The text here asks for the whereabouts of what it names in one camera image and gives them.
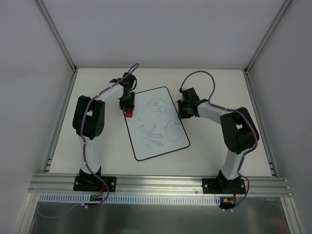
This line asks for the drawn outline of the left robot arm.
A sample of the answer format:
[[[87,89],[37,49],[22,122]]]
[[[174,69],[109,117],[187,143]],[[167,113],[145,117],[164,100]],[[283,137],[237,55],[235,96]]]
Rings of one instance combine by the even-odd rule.
[[[122,78],[111,80],[95,97],[78,98],[72,126],[81,142],[83,163],[75,178],[74,191],[115,192],[117,178],[101,175],[97,139],[104,130],[105,107],[109,102],[118,100],[124,115],[133,116],[136,85],[137,78],[126,72]]]

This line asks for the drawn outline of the red whiteboard eraser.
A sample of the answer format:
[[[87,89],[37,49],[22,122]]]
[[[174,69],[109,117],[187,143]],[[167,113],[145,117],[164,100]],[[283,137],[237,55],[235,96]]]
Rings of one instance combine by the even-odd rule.
[[[128,109],[128,110],[126,110],[126,112],[125,112],[125,117],[127,117],[127,118],[131,118],[131,117],[129,116],[129,109]]]

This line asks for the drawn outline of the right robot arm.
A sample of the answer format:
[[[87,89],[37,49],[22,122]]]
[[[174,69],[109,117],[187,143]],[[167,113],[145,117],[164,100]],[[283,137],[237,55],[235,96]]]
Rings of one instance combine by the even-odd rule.
[[[248,186],[241,175],[246,155],[257,148],[259,133],[244,107],[226,109],[208,100],[178,100],[178,117],[186,119],[201,117],[220,124],[225,145],[228,149],[224,165],[215,179],[203,179],[205,194],[246,195]]]

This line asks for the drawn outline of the white whiteboard black rim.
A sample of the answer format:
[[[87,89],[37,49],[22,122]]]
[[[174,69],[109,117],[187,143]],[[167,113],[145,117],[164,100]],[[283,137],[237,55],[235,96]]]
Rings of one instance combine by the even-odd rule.
[[[167,87],[136,93],[132,116],[124,116],[137,161],[186,149],[191,144]]]

